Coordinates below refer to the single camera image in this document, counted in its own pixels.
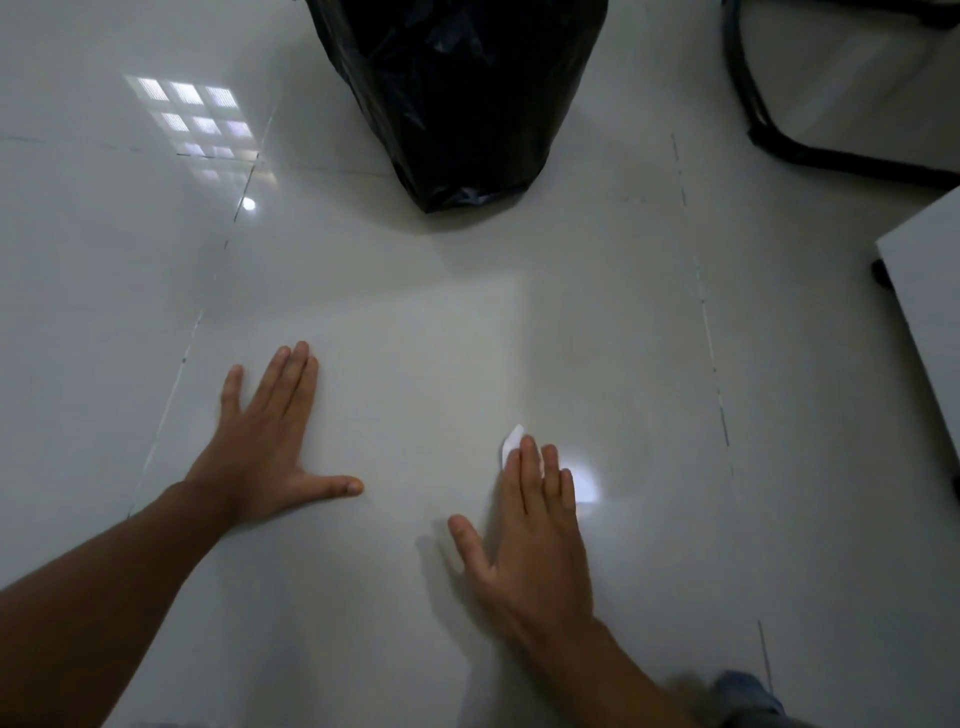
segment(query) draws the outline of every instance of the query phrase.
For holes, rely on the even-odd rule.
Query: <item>tile grout line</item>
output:
[[[163,429],[163,423],[166,422],[167,414],[170,412],[170,405],[173,403],[174,395],[177,393],[177,385],[180,384],[180,377],[183,375],[183,367],[186,366],[186,360],[190,356],[190,347],[193,346],[193,339],[197,335],[197,329],[200,328],[200,321],[204,317],[204,310],[200,309],[200,315],[197,316],[197,321],[193,325],[193,330],[190,332],[190,340],[187,342],[186,351],[183,352],[183,357],[180,359],[180,366],[177,368],[177,376],[174,379],[174,385],[170,389],[170,395],[167,397],[167,403],[163,407],[163,414],[160,415],[160,422],[156,426],[156,432],[154,433],[153,442],[150,444],[150,449],[147,450],[147,458],[143,461],[143,470],[140,471],[140,478],[136,481],[136,487],[133,489],[131,494],[131,504],[130,510],[127,511],[127,518],[129,518],[133,509],[136,508],[136,497],[140,492],[140,488],[143,486],[143,481],[147,478],[147,471],[150,469],[150,463],[154,459],[154,452],[156,451],[156,443],[160,439],[160,431]]]
[[[266,139],[267,133],[270,131],[270,126],[273,124],[274,116],[276,110],[279,107],[280,99],[283,98],[282,92],[277,96],[276,101],[274,102],[274,108],[270,112],[270,118],[267,120],[267,126],[263,131],[263,139]],[[247,183],[244,184],[243,194],[240,195],[240,200],[237,202],[237,209],[233,212],[233,224],[236,225],[237,217],[240,214],[240,209],[243,206],[243,200],[247,196],[247,190],[250,188],[250,183],[253,179],[253,171],[256,169],[256,162],[252,162],[250,165],[250,174],[247,175]],[[227,238],[224,241],[223,250],[227,249],[230,239]],[[213,274],[213,279],[217,279],[217,274]],[[180,366],[177,368],[177,376],[174,378],[174,385],[170,388],[170,394],[167,396],[166,404],[163,406],[163,414],[160,415],[160,422],[156,426],[156,432],[154,432],[154,439],[150,444],[150,449],[147,450],[147,457],[143,462],[143,469],[140,471],[140,477],[136,481],[136,487],[133,489],[131,494],[131,504],[130,510],[127,511],[127,518],[133,513],[133,509],[136,508],[136,498],[140,493],[140,489],[143,487],[143,481],[147,478],[147,471],[150,469],[150,464],[154,459],[154,453],[156,452],[156,443],[160,439],[160,431],[163,429],[163,425],[167,420],[167,414],[170,412],[170,406],[173,404],[174,395],[177,393],[177,386],[180,384],[180,378],[183,376],[183,368],[186,366],[186,360],[190,357],[190,348],[193,346],[193,341],[197,337],[197,331],[200,328],[200,321],[204,318],[204,309],[200,309],[200,313],[197,315],[197,320],[193,324],[193,329],[190,331],[190,339],[186,345],[186,351],[183,352],[183,357],[180,358]]]
[[[767,653],[767,640],[763,634],[763,622],[759,619],[756,621],[756,628],[760,632],[760,649],[763,650],[763,667],[767,671],[767,691],[776,697],[774,693],[774,676],[770,671],[770,655]]]
[[[233,213],[233,224],[234,224],[234,225],[236,225],[237,216],[240,214],[240,209],[241,209],[241,207],[243,207],[243,201],[247,198],[247,190],[250,189],[250,180],[253,179],[253,170],[255,170],[255,169],[256,169],[256,164],[255,164],[255,163],[254,163],[254,164],[251,164],[251,165],[250,165],[250,174],[247,175],[247,183],[243,185],[243,192],[240,193],[240,199],[237,201],[237,209],[236,209],[236,211]],[[224,249],[227,248],[227,244],[228,244],[229,242],[230,242],[230,241],[229,241],[229,238],[228,238],[228,239],[227,239],[227,242],[224,243]]]
[[[680,151],[677,147],[677,135],[670,133],[673,143],[673,159],[677,163],[677,177],[680,179],[680,197],[686,207],[686,188],[684,187],[684,170],[680,165]],[[730,431],[727,429],[727,413],[723,407],[723,394],[720,391],[720,375],[717,373],[717,360],[713,352],[713,337],[710,335],[710,320],[707,315],[707,291],[700,276],[700,258],[696,250],[693,251],[693,268],[697,276],[697,295],[700,296],[700,310],[704,314],[704,330],[707,332],[707,346],[710,351],[710,368],[713,370],[713,387],[717,393],[717,404],[720,407],[720,424],[723,426],[723,439],[727,444],[727,464],[730,466],[730,475],[733,477],[733,455],[730,448]]]

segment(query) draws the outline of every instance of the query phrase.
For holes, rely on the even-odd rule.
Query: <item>black metal frame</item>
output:
[[[936,4],[924,0],[826,0],[869,10],[912,15],[931,28],[947,30],[960,25],[960,3]],[[774,123],[747,65],[740,34],[742,0],[724,0],[723,41],[727,70],[740,105],[747,114],[747,135],[760,149],[792,164],[847,172],[888,182],[904,182],[935,189],[951,190],[960,186],[960,174],[920,164],[864,157],[850,152],[810,147],[783,133]]]

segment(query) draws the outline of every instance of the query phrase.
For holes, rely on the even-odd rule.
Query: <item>white tissue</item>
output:
[[[500,457],[502,459],[502,464],[500,466],[501,468],[506,469],[507,458],[510,457],[511,452],[520,447],[520,440],[523,439],[523,435],[525,434],[526,430],[523,429],[523,425],[517,425],[510,430],[510,434],[507,435],[507,439],[503,441],[503,450],[500,453]]]

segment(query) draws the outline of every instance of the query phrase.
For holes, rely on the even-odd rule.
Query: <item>glossy floor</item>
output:
[[[934,196],[750,146],[718,21],[614,0],[530,191],[427,218],[302,2],[0,8],[0,577],[181,478],[227,368],[299,338],[305,464],[368,485],[224,540],[113,724],[555,724],[443,529],[485,519],[517,423],[576,473],[598,612],[656,679],[747,669],[827,726],[948,724],[954,455],[867,274]],[[893,32],[837,22],[841,60]],[[824,134],[811,93],[790,118]]]

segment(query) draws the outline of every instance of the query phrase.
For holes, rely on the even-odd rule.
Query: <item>black garbage bag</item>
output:
[[[607,0],[306,1],[425,212],[530,186],[607,15]]]

